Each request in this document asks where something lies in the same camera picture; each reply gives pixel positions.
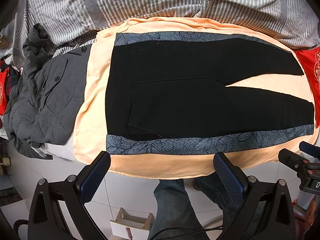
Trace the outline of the black pants with patterned stripe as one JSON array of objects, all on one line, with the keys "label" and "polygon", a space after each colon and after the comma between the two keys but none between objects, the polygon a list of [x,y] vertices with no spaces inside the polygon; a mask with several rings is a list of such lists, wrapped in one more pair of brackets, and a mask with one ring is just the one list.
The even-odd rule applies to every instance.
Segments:
[{"label": "black pants with patterned stripe", "polygon": [[116,35],[105,96],[110,154],[254,150],[314,132],[308,100],[239,87],[250,77],[302,77],[291,52],[240,34]]}]

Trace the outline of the white wooden box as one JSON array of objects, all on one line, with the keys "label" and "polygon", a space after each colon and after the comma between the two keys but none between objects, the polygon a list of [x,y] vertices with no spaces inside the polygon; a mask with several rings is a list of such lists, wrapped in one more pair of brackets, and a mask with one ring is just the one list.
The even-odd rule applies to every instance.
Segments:
[{"label": "white wooden box", "polygon": [[110,220],[112,235],[122,239],[148,239],[154,220],[153,213],[139,217],[121,207],[114,220]]}]

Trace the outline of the person's leg in jeans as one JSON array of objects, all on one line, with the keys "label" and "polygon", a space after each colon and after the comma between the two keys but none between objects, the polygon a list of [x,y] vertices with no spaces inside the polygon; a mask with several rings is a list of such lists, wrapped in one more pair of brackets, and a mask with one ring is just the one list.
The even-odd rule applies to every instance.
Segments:
[{"label": "person's leg in jeans", "polygon": [[[194,180],[197,190],[204,193],[223,212],[223,226],[226,226],[240,206],[228,195],[216,173]],[[184,181],[160,180],[154,190],[157,200],[157,214],[148,239],[208,239],[196,217]]]}]

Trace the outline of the peach bed sheet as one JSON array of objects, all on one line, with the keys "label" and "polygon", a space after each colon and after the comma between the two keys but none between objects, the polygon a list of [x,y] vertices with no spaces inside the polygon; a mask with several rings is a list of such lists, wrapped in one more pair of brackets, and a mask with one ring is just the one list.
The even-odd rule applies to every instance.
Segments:
[{"label": "peach bed sheet", "polygon": [[[106,150],[107,125],[105,118],[105,94],[110,73],[111,54],[117,33],[150,33],[156,31],[190,31],[196,34],[242,34],[260,38],[290,52],[298,61],[294,52],[281,42],[252,29],[220,23],[208,18],[189,17],[152,17],[148,19],[130,18],[124,23],[97,33],[97,42],[89,54],[84,103],[77,114],[73,132],[73,153],[77,161],[90,164],[103,150]],[[314,94],[307,85],[307,77],[268,74],[250,77],[229,86],[262,88],[287,93],[315,103]],[[301,141],[314,144],[319,136],[319,126],[312,135],[288,139],[287,142],[256,150],[227,153],[231,162],[240,168],[252,168],[268,161],[278,160],[276,151],[288,148],[299,152]],[[206,176],[214,172],[213,154],[205,155],[165,155],[135,154],[112,155],[111,172],[131,177],[148,179],[187,179]]]}]

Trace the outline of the dark grey quilted jacket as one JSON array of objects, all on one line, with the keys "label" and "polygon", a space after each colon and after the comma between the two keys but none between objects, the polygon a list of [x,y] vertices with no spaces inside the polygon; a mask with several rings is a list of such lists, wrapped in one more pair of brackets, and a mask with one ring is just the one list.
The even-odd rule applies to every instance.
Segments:
[{"label": "dark grey quilted jacket", "polygon": [[64,145],[73,133],[84,102],[90,45],[51,57],[50,38],[35,24],[23,44],[25,63],[9,94],[3,122],[9,142],[28,158],[51,160],[35,150],[43,144]]}]

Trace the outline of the red embroidered pillow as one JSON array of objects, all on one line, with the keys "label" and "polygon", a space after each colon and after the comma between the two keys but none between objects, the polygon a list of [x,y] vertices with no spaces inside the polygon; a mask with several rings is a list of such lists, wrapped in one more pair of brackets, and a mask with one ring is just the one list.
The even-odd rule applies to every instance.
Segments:
[{"label": "red embroidered pillow", "polygon": [[295,50],[295,54],[302,65],[308,79],[315,101],[316,128],[319,127],[319,47],[312,50]]}]

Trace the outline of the red cloth at left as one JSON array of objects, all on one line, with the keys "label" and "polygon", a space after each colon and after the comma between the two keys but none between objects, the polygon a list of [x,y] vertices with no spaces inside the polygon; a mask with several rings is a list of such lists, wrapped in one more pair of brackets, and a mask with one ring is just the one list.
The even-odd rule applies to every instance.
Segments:
[{"label": "red cloth at left", "polygon": [[0,72],[0,115],[3,115],[7,108],[7,89],[6,84],[10,74],[9,66],[1,60],[1,72]]}]

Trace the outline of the grey striped duvet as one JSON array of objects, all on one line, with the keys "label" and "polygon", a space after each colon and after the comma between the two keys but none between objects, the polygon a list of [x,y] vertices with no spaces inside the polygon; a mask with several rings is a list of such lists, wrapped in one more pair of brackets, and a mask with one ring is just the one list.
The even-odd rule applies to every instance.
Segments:
[{"label": "grey striped duvet", "polygon": [[2,31],[9,48],[1,52],[15,69],[22,46],[36,23],[49,34],[57,54],[89,44],[94,31],[128,18],[198,17],[241,25],[292,49],[319,46],[319,19],[306,0],[19,0]]}]

